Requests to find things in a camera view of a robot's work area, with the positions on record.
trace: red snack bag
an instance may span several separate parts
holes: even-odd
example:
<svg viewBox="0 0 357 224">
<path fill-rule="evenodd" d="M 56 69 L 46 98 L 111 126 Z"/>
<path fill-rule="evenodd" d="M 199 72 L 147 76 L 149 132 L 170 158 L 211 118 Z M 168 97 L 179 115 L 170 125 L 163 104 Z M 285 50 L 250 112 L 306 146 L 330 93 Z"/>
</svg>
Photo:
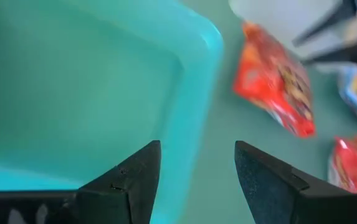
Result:
<svg viewBox="0 0 357 224">
<path fill-rule="evenodd" d="M 268 111 L 301 138 L 314 135 L 310 81 L 282 44 L 256 24 L 245 23 L 247 37 L 234 91 Z"/>
<path fill-rule="evenodd" d="M 354 139 L 336 138 L 328 170 L 329 183 L 357 193 L 357 136 Z"/>
</svg>

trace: red wrapper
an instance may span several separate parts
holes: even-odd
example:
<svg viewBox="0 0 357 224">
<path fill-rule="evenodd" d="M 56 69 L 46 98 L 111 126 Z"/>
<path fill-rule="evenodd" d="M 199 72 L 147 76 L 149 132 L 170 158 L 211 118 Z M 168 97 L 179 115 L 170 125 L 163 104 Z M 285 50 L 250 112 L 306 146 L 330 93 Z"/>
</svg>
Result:
<svg viewBox="0 0 357 224">
<path fill-rule="evenodd" d="M 329 183 L 357 194 L 357 136 L 336 138 L 329 160 Z"/>
<path fill-rule="evenodd" d="M 246 23 L 244 34 L 246 43 L 234 91 L 269 112 L 294 135 L 314 135 L 312 95 L 305 69 L 260 26 Z"/>
</svg>

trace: teal plastic tray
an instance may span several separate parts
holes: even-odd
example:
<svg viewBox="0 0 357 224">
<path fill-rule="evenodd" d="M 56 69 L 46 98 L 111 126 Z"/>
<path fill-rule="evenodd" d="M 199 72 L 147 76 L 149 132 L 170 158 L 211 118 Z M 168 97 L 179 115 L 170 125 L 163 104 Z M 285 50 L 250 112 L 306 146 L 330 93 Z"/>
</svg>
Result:
<svg viewBox="0 0 357 224">
<path fill-rule="evenodd" d="M 0 0 L 0 190 L 78 188 L 160 139 L 152 223 L 174 223 L 221 56 L 171 0 Z"/>
</svg>

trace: teal surface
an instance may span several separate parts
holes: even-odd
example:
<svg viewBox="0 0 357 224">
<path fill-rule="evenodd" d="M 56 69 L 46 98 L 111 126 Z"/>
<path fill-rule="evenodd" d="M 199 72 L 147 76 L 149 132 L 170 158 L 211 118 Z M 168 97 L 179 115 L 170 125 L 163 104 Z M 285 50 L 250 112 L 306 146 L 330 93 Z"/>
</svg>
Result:
<svg viewBox="0 0 357 224">
<path fill-rule="evenodd" d="M 174 1 L 0 0 L 0 190 L 78 188 L 160 139 L 152 223 L 174 223 L 221 54 Z"/>
</svg>

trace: green tabletop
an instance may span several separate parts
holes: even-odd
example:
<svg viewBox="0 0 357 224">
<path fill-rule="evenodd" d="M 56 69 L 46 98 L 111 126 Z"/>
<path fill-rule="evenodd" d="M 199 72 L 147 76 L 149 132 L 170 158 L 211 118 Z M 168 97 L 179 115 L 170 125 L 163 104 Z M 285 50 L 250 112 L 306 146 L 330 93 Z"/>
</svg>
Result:
<svg viewBox="0 0 357 224">
<path fill-rule="evenodd" d="M 341 100 L 335 77 L 308 69 L 317 135 L 311 139 L 292 136 L 267 113 L 232 91 L 244 37 L 242 21 L 232 13 L 228 0 L 183 1 L 217 26 L 225 52 L 181 223 L 254 223 L 235 170 L 235 140 L 247 141 L 326 180 L 333 137 L 356 134 L 357 119 Z"/>
</svg>

